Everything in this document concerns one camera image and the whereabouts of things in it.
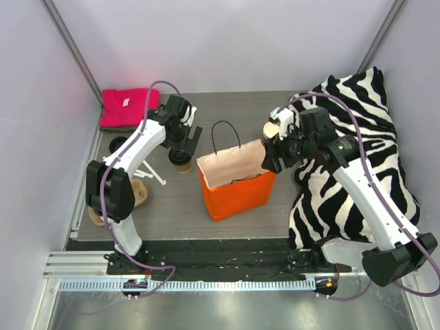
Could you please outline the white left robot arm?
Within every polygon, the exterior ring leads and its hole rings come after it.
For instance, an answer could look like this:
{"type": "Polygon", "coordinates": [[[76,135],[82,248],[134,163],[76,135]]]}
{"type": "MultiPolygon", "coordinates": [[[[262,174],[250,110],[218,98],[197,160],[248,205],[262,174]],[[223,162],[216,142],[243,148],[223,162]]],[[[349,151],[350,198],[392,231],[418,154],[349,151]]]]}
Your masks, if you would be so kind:
{"type": "Polygon", "coordinates": [[[146,266],[143,243],[133,222],[135,193],[131,184],[135,171],[157,147],[169,150],[172,165],[187,171],[202,133],[193,127],[197,108],[178,95],[148,111],[135,132],[102,161],[92,160],[86,170],[85,202],[111,230],[115,250],[124,254],[123,267],[131,274],[146,266]]]}

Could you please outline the black plastic cup lid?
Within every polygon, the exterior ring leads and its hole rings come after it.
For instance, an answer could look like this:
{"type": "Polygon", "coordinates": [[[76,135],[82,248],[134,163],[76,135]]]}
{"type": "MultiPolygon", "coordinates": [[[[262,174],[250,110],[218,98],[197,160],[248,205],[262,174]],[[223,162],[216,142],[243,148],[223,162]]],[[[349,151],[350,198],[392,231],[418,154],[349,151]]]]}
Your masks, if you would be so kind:
{"type": "Polygon", "coordinates": [[[174,166],[187,165],[192,159],[192,157],[189,154],[175,149],[171,149],[169,151],[168,158],[171,164],[174,166]]]}

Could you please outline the brown paper cup innermost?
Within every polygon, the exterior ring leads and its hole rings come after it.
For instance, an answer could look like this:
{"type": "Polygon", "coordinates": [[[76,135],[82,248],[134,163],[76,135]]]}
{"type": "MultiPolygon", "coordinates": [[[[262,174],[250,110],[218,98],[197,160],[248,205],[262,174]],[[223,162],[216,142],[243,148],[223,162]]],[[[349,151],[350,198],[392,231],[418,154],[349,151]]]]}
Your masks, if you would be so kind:
{"type": "Polygon", "coordinates": [[[192,166],[191,160],[182,162],[181,164],[174,164],[176,171],[179,173],[188,172],[190,170],[191,166],[192,166]]]}

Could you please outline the brown cardboard cup carrier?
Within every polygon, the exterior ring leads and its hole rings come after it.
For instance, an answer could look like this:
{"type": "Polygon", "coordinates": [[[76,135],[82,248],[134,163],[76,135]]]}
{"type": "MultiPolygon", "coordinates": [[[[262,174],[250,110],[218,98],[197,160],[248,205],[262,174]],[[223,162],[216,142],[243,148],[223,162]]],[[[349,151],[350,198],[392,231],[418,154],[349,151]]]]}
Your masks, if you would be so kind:
{"type": "MultiPolygon", "coordinates": [[[[148,190],[146,189],[146,186],[144,183],[139,179],[133,179],[131,181],[131,186],[133,189],[133,194],[135,197],[135,203],[134,208],[137,208],[138,206],[142,205],[148,197],[148,190]]],[[[88,214],[91,219],[91,221],[97,225],[98,227],[103,227],[105,225],[104,220],[102,217],[94,212],[94,210],[90,207],[88,207],[88,214]]]]}

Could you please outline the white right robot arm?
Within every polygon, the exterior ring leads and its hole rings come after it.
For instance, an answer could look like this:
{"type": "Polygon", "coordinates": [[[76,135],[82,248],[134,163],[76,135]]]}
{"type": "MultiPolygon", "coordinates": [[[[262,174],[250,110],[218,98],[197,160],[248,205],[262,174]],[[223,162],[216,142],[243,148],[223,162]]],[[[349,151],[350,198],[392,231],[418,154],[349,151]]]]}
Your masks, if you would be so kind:
{"type": "Polygon", "coordinates": [[[289,109],[273,110],[269,121],[278,131],[264,143],[262,167],[280,173],[299,160],[315,160],[347,191],[375,239],[374,243],[321,239],[310,255],[314,269],[324,272],[334,264],[346,265],[366,272],[381,287],[417,271],[425,262],[439,270],[431,257],[437,240],[431,233],[420,233],[395,205],[374,175],[360,138],[338,136],[323,108],[303,111],[299,127],[294,126],[289,109]]]}

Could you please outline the orange paper gift bag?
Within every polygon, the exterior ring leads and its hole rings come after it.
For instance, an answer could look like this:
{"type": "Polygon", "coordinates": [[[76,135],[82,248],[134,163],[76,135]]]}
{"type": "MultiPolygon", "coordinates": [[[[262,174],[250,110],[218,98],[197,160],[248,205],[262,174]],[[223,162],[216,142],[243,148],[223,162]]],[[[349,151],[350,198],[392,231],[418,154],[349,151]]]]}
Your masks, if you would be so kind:
{"type": "Polygon", "coordinates": [[[261,167],[265,156],[262,141],[243,144],[232,127],[238,145],[219,150],[212,125],[210,137],[214,152],[197,158],[203,201],[214,222],[233,217],[266,204],[276,174],[261,167]]]}

